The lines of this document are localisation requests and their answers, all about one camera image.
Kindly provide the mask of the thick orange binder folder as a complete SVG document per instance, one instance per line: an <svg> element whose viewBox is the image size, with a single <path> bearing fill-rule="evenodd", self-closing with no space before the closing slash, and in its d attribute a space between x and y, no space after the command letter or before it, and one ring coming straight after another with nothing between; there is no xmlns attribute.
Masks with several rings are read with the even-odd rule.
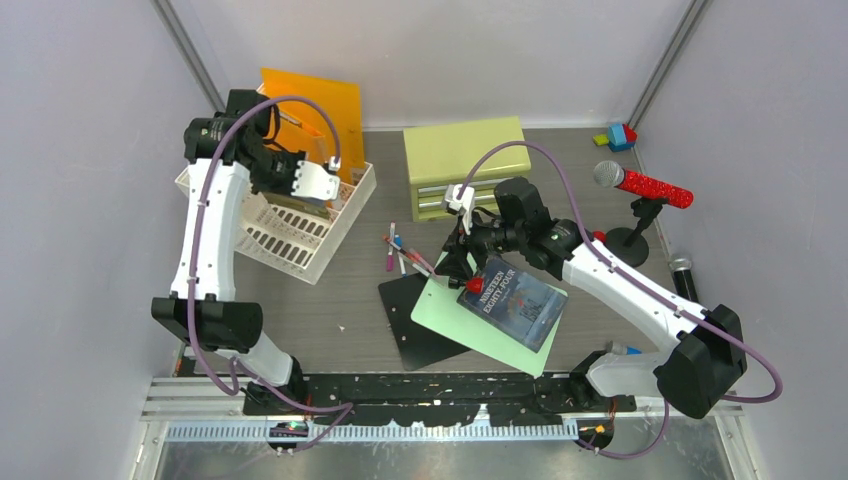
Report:
<svg viewBox="0 0 848 480"><path fill-rule="evenodd" d="M264 80L259 92L268 97L301 96L325 107L325 88L315 82ZM313 107L301 102L287 101L279 103L278 108L282 126L274 138L276 144L294 153L304 151L307 159L316 164L324 164L336 154L335 143L327 123Z"/></svg>

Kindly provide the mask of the white plastic file rack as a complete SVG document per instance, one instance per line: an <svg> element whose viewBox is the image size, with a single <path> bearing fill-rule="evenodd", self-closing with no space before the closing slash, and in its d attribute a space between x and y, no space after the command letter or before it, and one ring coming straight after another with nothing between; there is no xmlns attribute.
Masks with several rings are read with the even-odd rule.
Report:
<svg viewBox="0 0 848 480"><path fill-rule="evenodd" d="M374 168L368 164L358 183L341 183L339 197L328 208L331 217L324 220L272 205L261 194L252 194L244 167L219 166L203 215L196 270L190 273L196 215L209 165L208 159L200 159L175 180L188 197L188 214L169 291L183 299L188 297L189 280L194 278L198 299L214 294L233 300L237 253L310 285L317 284L376 188Z"/></svg>

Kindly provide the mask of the Nineteen Eighty-Four dark book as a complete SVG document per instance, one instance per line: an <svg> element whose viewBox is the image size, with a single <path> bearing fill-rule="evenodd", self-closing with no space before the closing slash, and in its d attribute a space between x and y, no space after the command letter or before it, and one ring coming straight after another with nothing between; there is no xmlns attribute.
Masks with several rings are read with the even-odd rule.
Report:
<svg viewBox="0 0 848 480"><path fill-rule="evenodd" d="M464 288L457 303L528 350L537 353L561 318L568 296L505 260L492 257L474 277L480 294Z"/></svg>

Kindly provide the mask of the Animal Farm blue book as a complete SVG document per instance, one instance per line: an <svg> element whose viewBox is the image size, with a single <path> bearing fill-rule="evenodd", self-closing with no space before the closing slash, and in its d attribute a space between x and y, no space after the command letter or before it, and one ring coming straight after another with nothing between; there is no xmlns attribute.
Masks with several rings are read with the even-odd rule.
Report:
<svg viewBox="0 0 848 480"><path fill-rule="evenodd" d="M291 197L272 192L262 192L261 195L272 205L295 210L324 220L329 220L331 217L329 209L321 200Z"/></svg>

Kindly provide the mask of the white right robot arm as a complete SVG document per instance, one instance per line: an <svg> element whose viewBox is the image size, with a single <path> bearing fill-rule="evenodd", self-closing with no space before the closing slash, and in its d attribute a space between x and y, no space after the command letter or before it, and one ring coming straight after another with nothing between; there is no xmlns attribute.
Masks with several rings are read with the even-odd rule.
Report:
<svg viewBox="0 0 848 480"><path fill-rule="evenodd" d="M501 260L517 252L532 267L600 300L639 328L656 346L645 360L594 356L571 387L574 403L596 410L610 397L661 397L680 413L700 419L747 370L741 321L730 308L705 309L660 287L638 272L577 222L550 215L537 188L514 177L494 188L498 211L491 221L475 204L475 190L447 187L443 209L457 223L435 271L479 312L503 306L514 269Z"/></svg>

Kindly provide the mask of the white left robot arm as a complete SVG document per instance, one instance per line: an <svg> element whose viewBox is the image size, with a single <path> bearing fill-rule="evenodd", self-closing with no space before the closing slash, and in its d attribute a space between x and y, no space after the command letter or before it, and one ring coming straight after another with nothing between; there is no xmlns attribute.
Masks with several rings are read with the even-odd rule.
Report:
<svg viewBox="0 0 848 480"><path fill-rule="evenodd" d="M169 293L151 302L153 318L196 354L226 394L251 376L280 412L298 412L307 398L299 362L263 330L259 304L239 302L234 254L241 208L249 193L310 201L334 200L339 179L304 151L269 140L280 125L278 106L256 90L233 89L224 110L193 119L184 132L188 212L179 265Z"/></svg>

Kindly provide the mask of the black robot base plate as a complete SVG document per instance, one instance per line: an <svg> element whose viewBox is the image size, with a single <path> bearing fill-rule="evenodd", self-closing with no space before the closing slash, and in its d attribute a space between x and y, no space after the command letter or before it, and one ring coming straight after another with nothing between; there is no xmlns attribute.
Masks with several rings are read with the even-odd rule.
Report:
<svg viewBox="0 0 848 480"><path fill-rule="evenodd" d="M318 425L448 427L470 424L480 413L504 426L549 426L561 414L629 413L631 396L602 397L566 374L523 373L311 374L291 397Z"/></svg>

